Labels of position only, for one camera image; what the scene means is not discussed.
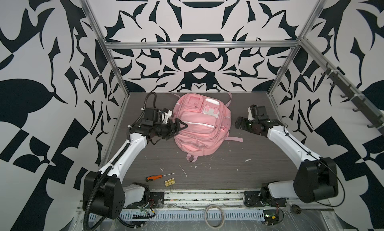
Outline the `pink student backpack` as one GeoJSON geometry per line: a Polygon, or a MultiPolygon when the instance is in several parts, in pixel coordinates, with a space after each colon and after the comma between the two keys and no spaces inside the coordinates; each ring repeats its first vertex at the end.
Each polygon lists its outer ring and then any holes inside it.
{"type": "Polygon", "coordinates": [[[176,145],[187,154],[189,163],[196,162],[198,157],[212,155],[224,141],[243,142],[242,138],[230,136],[231,93],[229,97],[227,103],[196,93],[179,97],[173,118],[179,119],[187,128],[174,139],[176,145]]]}

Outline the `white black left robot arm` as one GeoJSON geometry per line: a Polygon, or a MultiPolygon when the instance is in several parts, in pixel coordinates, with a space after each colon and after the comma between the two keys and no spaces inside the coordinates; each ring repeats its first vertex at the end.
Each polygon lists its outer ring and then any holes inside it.
{"type": "Polygon", "coordinates": [[[188,125],[172,117],[169,109],[144,108],[127,130],[127,139],[118,152],[97,172],[89,172],[84,180],[83,211],[116,219],[122,209],[134,203],[145,203],[149,192],[145,185],[132,184],[124,190],[122,183],[138,154],[154,137],[169,140],[188,125]]]}

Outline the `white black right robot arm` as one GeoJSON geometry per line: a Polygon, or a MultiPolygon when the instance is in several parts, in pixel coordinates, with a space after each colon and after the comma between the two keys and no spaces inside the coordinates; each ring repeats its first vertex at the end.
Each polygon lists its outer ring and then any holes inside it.
{"type": "Polygon", "coordinates": [[[323,158],[301,144],[276,119],[271,119],[264,106],[251,105],[248,117],[238,117],[235,122],[238,130],[263,136],[276,144],[298,169],[292,181],[277,181],[264,184],[259,200],[270,203],[278,199],[294,199],[303,203],[320,203],[335,198],[342,187],[337,176],[337,165],[331,158],[323,158]]]}

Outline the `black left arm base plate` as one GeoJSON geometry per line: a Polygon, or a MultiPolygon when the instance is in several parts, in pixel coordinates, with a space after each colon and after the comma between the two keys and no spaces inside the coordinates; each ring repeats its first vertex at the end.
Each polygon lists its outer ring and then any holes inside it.
{"type": "Polygon", "coordinates": [[[143,199],[140,202],[125,206],[125,209],[156,209],[164,204],[165,193],[164,192],[147,192],[144,194],[143,199]]]}

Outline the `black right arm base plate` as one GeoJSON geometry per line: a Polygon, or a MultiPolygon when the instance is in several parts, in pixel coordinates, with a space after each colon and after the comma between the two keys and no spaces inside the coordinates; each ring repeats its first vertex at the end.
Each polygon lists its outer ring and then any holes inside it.
{"type": "Polygon", "coordinates": [[[271,194],[265,190],[245,191],[244,196],[244,205],[249,208],[286,207],[286,199],[273,198],[271,194]]]}

